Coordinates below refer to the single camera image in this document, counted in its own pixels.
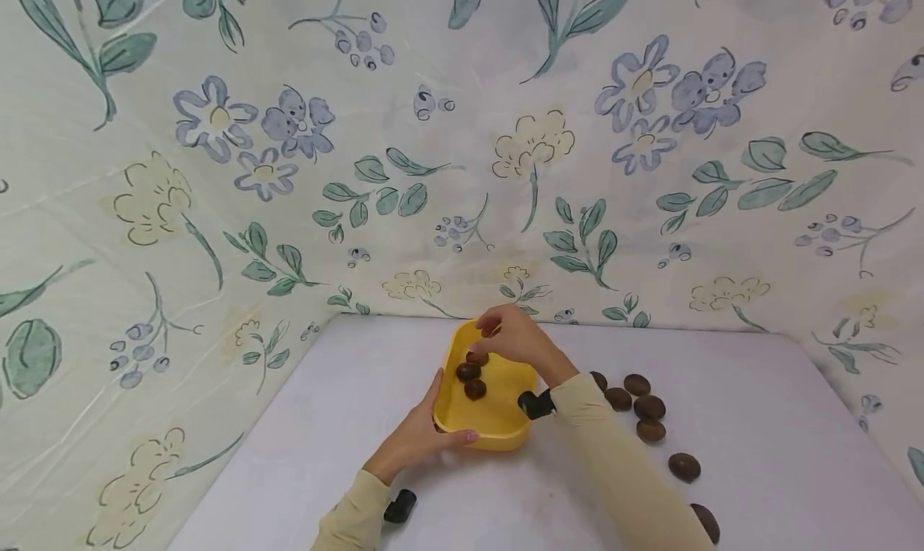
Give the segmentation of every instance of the yellow tray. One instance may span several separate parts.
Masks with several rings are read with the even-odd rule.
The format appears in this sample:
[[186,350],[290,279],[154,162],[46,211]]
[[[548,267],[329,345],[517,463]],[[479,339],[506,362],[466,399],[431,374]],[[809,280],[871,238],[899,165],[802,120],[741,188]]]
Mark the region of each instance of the yellow tray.
[[483,399],[464,395],[464,385],[456,378],[456,367],[464,362],[468,347],[481,338],[475,321],[466,322],[452,337],[443,362],[444,376],[433,407],[433,422],[452,433],[472,429],[479,439],[470,448],[507,452],[523,444],[529,434],[529,418],[517,406],[519,395],[535,391],[537,374],[529,364],[515,363],[500,355],[490,355],[481,369],[481,380],[488,387]]

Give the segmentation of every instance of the fabric wall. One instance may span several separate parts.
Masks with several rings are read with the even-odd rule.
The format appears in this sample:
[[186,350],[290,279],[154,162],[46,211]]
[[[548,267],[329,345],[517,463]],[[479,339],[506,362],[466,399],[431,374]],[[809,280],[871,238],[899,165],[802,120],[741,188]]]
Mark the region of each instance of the fabric wall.
[[2,0],[0,547],[165,549],[333,315],[502,302],[787,334],[924,500],[921,1]]

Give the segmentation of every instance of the left hand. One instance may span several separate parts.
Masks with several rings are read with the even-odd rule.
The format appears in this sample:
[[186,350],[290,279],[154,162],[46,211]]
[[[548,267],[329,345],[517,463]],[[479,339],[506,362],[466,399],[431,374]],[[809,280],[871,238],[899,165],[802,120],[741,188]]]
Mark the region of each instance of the left hand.
[[443,381],[443,369],[436,372],[429,391],[407,417],[391,432],[363,470],[378,477],[384,484],[391,485],[404,468],[418,464],[446,449],[460,448],[478,440],[475,431],[438,431],[433,423],[433,405]]

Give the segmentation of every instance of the beige sleeve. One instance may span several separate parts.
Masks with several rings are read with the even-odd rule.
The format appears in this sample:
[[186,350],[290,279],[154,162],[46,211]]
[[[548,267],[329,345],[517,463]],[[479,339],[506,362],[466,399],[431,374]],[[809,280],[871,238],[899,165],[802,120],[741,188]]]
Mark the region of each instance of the beige sleeve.
[[321,519],[311,551],[372,551],[379,544],[390,502],[391,488],[360,471],[344,498]]
[[693,509],[616,422],[594,377],[581,374],[552,390],[558,421],[582,457],[627,551],[701,551],[712,543]]

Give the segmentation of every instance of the white table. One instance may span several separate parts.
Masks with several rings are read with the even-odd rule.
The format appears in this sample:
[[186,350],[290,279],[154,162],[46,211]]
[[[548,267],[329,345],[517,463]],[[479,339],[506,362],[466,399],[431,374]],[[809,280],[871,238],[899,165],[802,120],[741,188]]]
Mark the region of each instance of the white table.
[[[170,551],[305,551],[379,441],[426,391],[457,321],[336,318]],[[640,373],[667,404],[648,448],[722,529],[718,549],[922,551],[924,513],[798,346],[771,334],[545,326],[612,385]],[[634,425],[632,413],[614,413]],[[551,417],[518,452],[464,452],[406,472],[410,520],[381,550],[619,549]],[[667,471],[689,452],[693,485]]]

